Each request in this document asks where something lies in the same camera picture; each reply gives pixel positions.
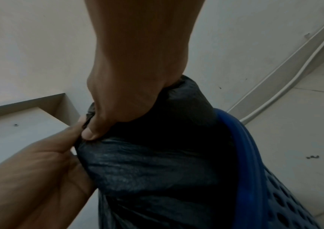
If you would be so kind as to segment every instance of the finger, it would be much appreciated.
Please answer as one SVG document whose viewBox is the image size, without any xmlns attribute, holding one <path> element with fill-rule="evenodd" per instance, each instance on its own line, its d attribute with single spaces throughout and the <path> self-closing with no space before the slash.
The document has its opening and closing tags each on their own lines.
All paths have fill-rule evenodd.
<svg viewBox="0 0 324 229">
<path fill-rule="evenodd" d="M 114 124 L 95 114 L 91 118 L 87 128 L 82 132 L 81 137 L 87 141 L 95 140 L 106 134 Z"/>
<path fill-rule="evenodd" d="M 37 141 L 31 144 L 28 149 L 31 151 L 45 151 L 45 152 L 60 152 L 64 153 L 74 145 L 76 140 L 80 137 L 83 131 L 83 124 L 85 123 L 86 116 L 80 117 L 79 121 L 66 128 L 65 130 L 54 134 L 50 137 Z"/>
</svg>

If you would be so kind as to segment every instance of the blue trash bin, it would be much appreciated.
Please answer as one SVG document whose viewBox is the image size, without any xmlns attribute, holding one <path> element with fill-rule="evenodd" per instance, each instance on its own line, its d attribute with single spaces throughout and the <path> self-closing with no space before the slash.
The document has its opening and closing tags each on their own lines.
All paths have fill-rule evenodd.
<svg viewBox="0 0 324 229">
<path fill-rule="evenodd" d="M 245 126 L 215 109 L 231 131 L 238 157 L 238 187 L 232 229 L 320 229 L 314 217 L 264 166 Z"/>
</svg>

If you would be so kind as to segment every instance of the blue plastic basket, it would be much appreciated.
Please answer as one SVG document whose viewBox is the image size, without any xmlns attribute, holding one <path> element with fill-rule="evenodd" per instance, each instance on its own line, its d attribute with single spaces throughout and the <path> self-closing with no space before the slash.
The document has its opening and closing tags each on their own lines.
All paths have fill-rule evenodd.
<svg viewBox="0 0 324 229">
<path fill-rule="evenodd" d="M 238 187 L 232 229 L 320 229 L 314 217 L 264 166 L 245 126 L 215 109 L 230 129 L 238 157 Z"/>
</svg>

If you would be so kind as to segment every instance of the plastic bag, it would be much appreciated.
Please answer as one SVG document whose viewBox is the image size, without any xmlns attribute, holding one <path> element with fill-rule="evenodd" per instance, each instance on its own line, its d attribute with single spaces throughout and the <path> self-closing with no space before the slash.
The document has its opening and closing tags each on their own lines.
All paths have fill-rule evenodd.
<svg viewBox="0 0 324 229">
<path fill-rule="evenodd" d="M 94 105 L 88 120 L 93 115 Z M 146 115 L 75 148 L 99 189 L 100 228 L 231 225 L 237 165 L 230 133 L 186 76 L 163 89 Z"/>
</svg>

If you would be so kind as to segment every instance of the white cable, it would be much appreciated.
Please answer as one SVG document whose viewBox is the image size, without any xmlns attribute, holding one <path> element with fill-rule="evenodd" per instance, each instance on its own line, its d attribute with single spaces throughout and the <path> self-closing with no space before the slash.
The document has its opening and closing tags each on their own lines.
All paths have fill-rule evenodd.
<svg viewBox="0 0 324 229">
<path fill-rule="evenodd" d="M 319 47 L 313 52 L 313 54 L 309 57 L 309 59 L 305 62 L 299 72 L 292 78 L 278 93 L 276 93 L 273 97 L 271 97 L 268 101 L 262 104 L 259 108 L 251 112 L 248 116 L 244 117 L 240 120 L 240 122 L 244 123 L 244 121 L 248 121 L 250 118 L 254 118 L 255 115 L 258 115 L 261 111 L 269 107 L 275 100 L 277 100 L 282 94 L 284 94 L 290 86 L 300 77 L 306 67 L 310 64 L 310 62 L 314 59 L 314 57 L 320 52 L 320 50 L 324 47 L 324 41 L 319 45 Z"/>
</svg>

